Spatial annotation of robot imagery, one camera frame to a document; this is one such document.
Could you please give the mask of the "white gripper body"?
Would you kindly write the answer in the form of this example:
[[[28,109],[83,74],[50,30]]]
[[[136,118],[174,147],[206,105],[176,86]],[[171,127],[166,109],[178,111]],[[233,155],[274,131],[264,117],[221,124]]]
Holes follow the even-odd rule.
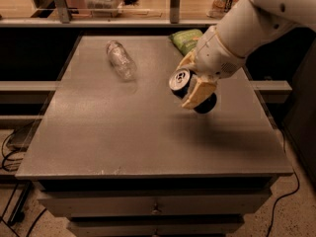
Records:
[[[195,65],[197,73],[215,80],[229,78],[245,63],[245,58],[233,54],[222,42],[216,27],[210,27],[197,41]]]

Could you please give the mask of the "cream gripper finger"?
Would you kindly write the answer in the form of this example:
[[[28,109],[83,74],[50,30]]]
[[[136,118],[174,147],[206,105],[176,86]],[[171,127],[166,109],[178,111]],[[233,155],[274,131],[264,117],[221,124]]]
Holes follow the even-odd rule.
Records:
[[[182,100],[184,109],[192,110],[203,103],[216,90],[216,83],[208,76],[193,76],[187,95]]]
[[[189,69],[189,70],[195,71],[197,69],[197,66],[195,63],[195,58],[196,58],[196,51],[194,49],[192,49],[181,60],[177,69]]]

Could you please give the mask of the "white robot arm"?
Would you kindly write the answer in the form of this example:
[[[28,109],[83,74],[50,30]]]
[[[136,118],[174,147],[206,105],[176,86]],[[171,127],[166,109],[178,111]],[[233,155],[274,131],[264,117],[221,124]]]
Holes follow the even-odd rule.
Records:
[[[298,25],[315,29],[316,0],[239,0],[198,39],[172,76],[176,80],[183,72],[194,72],[182,107],[200,106],[217,81],[231,77],[254,50]]]

